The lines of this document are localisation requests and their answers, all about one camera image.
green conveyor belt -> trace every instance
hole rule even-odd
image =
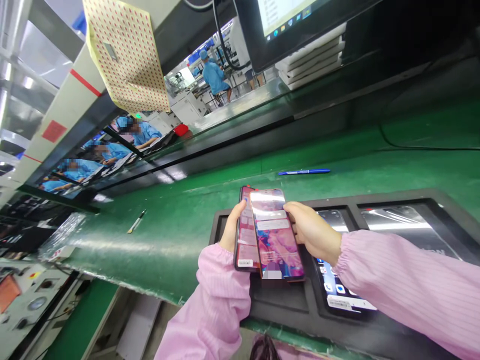
[[[480,102],[468,102],[404,116],[385,131],[407,145],[477,147],[479,119]],[[233,207],[244,184],[281,188],[287,200],[296,201],[437,188],[480,220],[480,151],[384,151],[389,148],[371,127],[144,188],[102,204],[100,214],[88,214],[57,247],[78,248],[67,262],[75,269],[182,305],[197,286],[197,260],[209,242],[215,212]],[[277,175],[315,168],[331,173]],[[140,225],[127,234],[143,209]],[[270,327],[253,320],[245,326]],[[296,344],[296,336],[281,331],[275,337]],[[317,351],[328,347],[307,338],[301,344]]]

phone in tray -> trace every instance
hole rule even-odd
[[[260,270],[259,250],[255,236],[250,193],[255,189],[249,186],[240,188],[239,202],[246,199],[246,208],[242,211],[236,227],[234,265],[238,271],[257,273]]]
[[[260,260],[260,276],[267,266],[281,271],[288,282],[304,280],[305,272],[300,258],[294,231],[284,210],[285,196],[280,189],[250,192],[250,205],[255,225]]]
[[[339,233],[349,232],[340,211],[329,209],[316,213]],[[330,313],[353,319],[369,319],[375,315],[377,308],[346,288],[328,262],[314,257],[312,259],[320,280],[324,303]]]

hand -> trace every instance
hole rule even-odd
[[[222,248],[233,253],[235,249],[235,238],[237,237],[237,222],[240,217],[240,214],[245,207],[247,202],[245,200],[240,201],[232,209],[228,219],[226,220],[225,230],[223,230],[223,235],[221,236],[220,242],[218,243]]]
[[[290,215],[296,242],[305,244],[308,252],[315,258],[325,260],[333,267],[337,265],[342,235],[311,207],[291,201],[283,208]]]

blue antistatic smock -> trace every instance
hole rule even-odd
[[[211,93],[217,95],[218,93],[227,90],[230,85],[223,81],[224,72],[216,63],[207,62],[203,68],[203,79],[210,85]]]
[[[151,138],[161,138],[162,134],[146,121],[140,123],[140,132],[131,132],[133,144],[135,146],[143,145]]]
[[[101,155],[105,160],[116,158],[117,160],[123,159],[131,153],[125,146],[120,144],[108,143],[106,145],[108,152],[102,152]]]
[[[98,162],[92,161],[92,160],[78,159],[78,160],[76,160],[76,162],[78,163],[78,165],[80,165],[79,170],[82,170],[84,172],[84,174],[86,175],[85,177],[89,177],[98,168],[103,167],[103,165],[101,163],[98,163]]]
[[[72,179],[76,182],[78,182],[82,178],[86,178],[88,175],[85,175],[85,173],[82,171],[82,168],[79,168],[78,170],[68,170],[63,173],[67,178]]]
[[[43,185],[43,189],[49,193],[53,193],[54,189],[67,185],[68,182],[63,181],[63,180],[50,180],[50,181],[45,181]]]

sticker sheet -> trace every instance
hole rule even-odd
[[[129,113],[169,112],[150,14],[122,1],[83,0],[86,42],[113,102]]]

